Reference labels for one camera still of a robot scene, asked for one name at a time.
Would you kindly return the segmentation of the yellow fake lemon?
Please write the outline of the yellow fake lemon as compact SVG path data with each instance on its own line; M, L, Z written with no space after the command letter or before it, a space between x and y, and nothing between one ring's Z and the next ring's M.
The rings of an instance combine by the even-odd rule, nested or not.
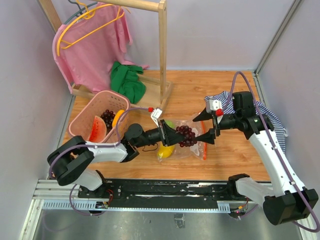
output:
M162 144L159 146L157 151L157 157L159 159L169 158L175 150L175 146L163 146Z

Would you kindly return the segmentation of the orange yellow fake mango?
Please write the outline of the orange yellow fake mango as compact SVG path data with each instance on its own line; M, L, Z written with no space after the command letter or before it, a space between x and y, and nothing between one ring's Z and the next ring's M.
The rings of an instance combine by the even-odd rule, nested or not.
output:
M124 113L125 111L123 109L119 110L114 118L113 118L113 121L112 121L112 127L114 128L118 122L118 120L120 119L121 115Z

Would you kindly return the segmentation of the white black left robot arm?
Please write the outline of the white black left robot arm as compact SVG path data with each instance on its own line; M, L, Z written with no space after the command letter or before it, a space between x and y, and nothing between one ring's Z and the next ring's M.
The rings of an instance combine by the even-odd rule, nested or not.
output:
M105 178L99 171L89 169L89 164L126 163L139 155L138 148L160 142L164 146L173 146L184 139L182 133L169 127L164 120L157 128L147 131L138 123L131 124L120 142L94 143L78 135L48 156L49 174L60 186L79 185L101 198L107 193Z

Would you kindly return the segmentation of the clear zip top bag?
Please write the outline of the clear zip top bag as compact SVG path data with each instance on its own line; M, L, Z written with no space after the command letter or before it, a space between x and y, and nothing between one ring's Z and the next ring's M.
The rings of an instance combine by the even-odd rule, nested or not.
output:
M197 157L200 160L207 159L207 144L197 141L196 137L205 133L205 125L203 121L194 122L193 119L199 113L195 113L187 119L166 119L167 125L174 130L178 130L183 134L184 140L172 146L163 146L160 142L157 149L157 159L159 162L163 160L177 160L187 157Z

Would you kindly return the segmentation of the fake watermelon slice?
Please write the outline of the fake watermelon slice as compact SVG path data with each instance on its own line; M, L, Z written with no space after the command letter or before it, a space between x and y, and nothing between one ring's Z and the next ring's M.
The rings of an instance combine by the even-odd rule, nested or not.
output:
M92 124L89 141L93 143L101 143L107 135L107 127L103 119L95 116Z

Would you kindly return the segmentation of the dark purple fake grapes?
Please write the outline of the dark purple fake grapes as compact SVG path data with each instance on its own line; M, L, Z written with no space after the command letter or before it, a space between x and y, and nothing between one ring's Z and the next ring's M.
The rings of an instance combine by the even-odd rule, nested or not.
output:
M184 136L184 140L179 142L181 148L192 147L197 143L196 133L188 125L177 126L176 131Z

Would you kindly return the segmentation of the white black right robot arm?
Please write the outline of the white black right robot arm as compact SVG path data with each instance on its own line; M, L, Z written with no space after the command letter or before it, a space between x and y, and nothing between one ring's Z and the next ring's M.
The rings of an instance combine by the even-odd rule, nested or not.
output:
M254 181L247 174L229 177L226 193L232 200L247 197L263 208L273 225L306 219L317 203L315 189L308 189L295 174L280 144L273 125L265 114L257 114L258 104L249 91L232 94L234 113L225 113L221 101L210 99L194 122L211 120L213 127L197 136L198 142L214 144L222 130L237 129L257 151L272 187Z

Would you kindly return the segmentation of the red fake grape bunch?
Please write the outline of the red fake grape bunch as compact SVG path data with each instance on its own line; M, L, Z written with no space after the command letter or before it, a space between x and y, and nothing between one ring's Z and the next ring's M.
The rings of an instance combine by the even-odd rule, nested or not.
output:
M112 127L113 120L115 118L115 114L112 110L106 109L100 116L102 120L104 121L106 128L108 131L110 131Z

